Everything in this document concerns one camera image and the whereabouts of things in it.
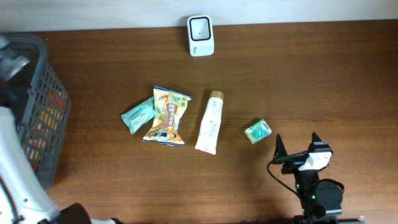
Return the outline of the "grey plastic basket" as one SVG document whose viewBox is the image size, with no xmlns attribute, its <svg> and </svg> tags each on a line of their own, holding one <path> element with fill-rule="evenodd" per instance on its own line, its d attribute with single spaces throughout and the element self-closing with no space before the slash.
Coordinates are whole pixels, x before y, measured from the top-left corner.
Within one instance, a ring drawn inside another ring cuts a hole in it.
<svg viewBox="0 0 398 224">
<path fill-rule="evenodd" d="M 1 106 L 12 110 L 22 150 L 41 186 L 55 183 L 70 95 L 32 34 L 1 35 Z"/>
</svg>

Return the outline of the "yellow snack bag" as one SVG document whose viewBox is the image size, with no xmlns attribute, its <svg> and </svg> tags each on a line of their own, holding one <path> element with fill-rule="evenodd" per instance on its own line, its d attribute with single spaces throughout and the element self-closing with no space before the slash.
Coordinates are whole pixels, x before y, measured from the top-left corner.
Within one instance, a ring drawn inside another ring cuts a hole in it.
<svg viewBox="0 0 398 224">
<path fill-rule="evenodd" d="M 156 142 L 168 146 L 184 146 L 178 133 L 180 120 L 187 109 L 191 95 L 162 86 L 154 87 L 154 121 L 144 142 Z"/>
</svg>

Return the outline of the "white tube with tan cap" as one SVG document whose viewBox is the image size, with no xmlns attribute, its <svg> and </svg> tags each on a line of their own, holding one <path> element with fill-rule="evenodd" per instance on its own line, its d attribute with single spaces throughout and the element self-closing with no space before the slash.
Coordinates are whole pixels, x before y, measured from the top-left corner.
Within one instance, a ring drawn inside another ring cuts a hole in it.
<svg viewBox="0 0 398 224">
<path fill-rule="evenodd" d="M 212 91 L 203 115 L 195 149 L 216 154 L 218 134 L 221 126 L 224 93 Z"/>
</svg>

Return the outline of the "teal wipes pack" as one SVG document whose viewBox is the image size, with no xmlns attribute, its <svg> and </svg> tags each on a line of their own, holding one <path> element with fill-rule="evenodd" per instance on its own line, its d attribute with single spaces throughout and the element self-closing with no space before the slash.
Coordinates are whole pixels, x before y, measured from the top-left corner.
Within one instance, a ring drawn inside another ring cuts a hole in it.
<svg viewBox="0 0 398 224">
<path fill-rule="evenodd" d="M 146 124 L 155 116 L 154 97 L 147 99 L 133 109 L 121 115 L 124 124 L 134 134 L 143 124 Z"/>
</svg>

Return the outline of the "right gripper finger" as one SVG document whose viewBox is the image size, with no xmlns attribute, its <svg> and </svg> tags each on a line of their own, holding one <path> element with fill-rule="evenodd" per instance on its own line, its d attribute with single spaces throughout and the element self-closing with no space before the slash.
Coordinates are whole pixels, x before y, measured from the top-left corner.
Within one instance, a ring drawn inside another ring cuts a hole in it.
<svg viewBox="0 0 398 224">
<path fill-rule="evenodd" d="M 308 150 L 310 152 L 318 151 L 323 148 L 323 141 L 320 139 L 316 132 L 312 133 L 312 141 L 308 146 Z"/>
<path fill-rule="evenodd" d="M 275 143 L 275 151 L 274 151 L 272 163 L 273 164 L 283 164 L 284 159 L 286 157 L 287 157 L 287 151 L 285 149 L 283 140 L 282 140 L 280 134 L 277 134 L 276 143 Z"/>
</svg>

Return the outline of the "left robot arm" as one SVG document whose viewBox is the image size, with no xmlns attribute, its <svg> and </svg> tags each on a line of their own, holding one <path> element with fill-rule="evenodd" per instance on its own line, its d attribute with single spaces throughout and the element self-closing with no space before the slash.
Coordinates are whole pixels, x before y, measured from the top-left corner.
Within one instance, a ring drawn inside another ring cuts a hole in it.
<svg viewBox="0 0 398 224">
<path fill-rule="evenodd" d="M 74 203 L 63 210 L 55 182 L 70 95 L 36 35 L 1 34 L 1 223 L 97 223 Z"/>
</svg>

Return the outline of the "items inside basket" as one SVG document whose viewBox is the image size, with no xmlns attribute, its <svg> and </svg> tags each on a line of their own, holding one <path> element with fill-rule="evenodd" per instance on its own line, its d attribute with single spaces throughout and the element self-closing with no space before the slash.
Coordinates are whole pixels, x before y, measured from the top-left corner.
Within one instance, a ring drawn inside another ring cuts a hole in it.
<svg viewBox="0 0 398 224">
<path fill-rule="evenodd" d="M 22 138 L 22 149 L 33 170 L 44 165 L 46 160 L 54 162 L 59 155 L 67 108 L 61 91 L 47 90 L 36 99 L 28 130 Z"/>
</svg>

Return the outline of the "white barcode scanner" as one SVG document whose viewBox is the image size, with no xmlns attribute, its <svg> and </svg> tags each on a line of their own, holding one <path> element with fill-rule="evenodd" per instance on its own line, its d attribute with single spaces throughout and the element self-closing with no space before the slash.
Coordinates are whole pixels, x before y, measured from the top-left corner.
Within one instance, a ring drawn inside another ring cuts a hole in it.
<svg viewBox="0 0 398 224">
<path fill-rule="evenodd" d="M 213 24 L 209 16 L 198 15 L 187 19 L 188 43 L 192 57 L 213 55 L 215 41 Z"/>
</svg>

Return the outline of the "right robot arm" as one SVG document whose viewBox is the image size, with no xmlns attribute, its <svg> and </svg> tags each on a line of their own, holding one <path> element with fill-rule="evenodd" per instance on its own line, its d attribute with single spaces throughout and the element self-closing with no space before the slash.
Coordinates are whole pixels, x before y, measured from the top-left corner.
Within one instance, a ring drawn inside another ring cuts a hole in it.
<svg viewBox="0 0 398 224">
<path fill-rule="evenodd" d="M 294 175 L 295 188 L 290 188 L 273 174 L 271 176 L 300 200 L 303 214 L 294 216 L 294 223 L 338 223 L 345 187 L 336 180 L 321 179 L 318 175 L 329 166 L 332 155 L 329 144 L 317 133 L 312 133 L 306 151 L 291 155 L 287 154 L 281 136 L 277 135 L 274 156 L 269 164 L 281 165 L 283 175 Z"/>
</svg>

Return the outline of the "small teal tissue pack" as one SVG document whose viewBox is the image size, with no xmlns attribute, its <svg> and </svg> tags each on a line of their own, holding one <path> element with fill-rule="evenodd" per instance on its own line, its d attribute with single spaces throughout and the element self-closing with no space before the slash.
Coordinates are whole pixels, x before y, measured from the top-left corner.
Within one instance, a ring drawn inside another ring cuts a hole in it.
<svg viewBox="0 0 398 224">
<path fill-rule="evenodd" d="M 272 130 L 264 119 L 258 121 L 244 131 L 251 144 L 263 140 L 272 134 Z"/>
</svg>

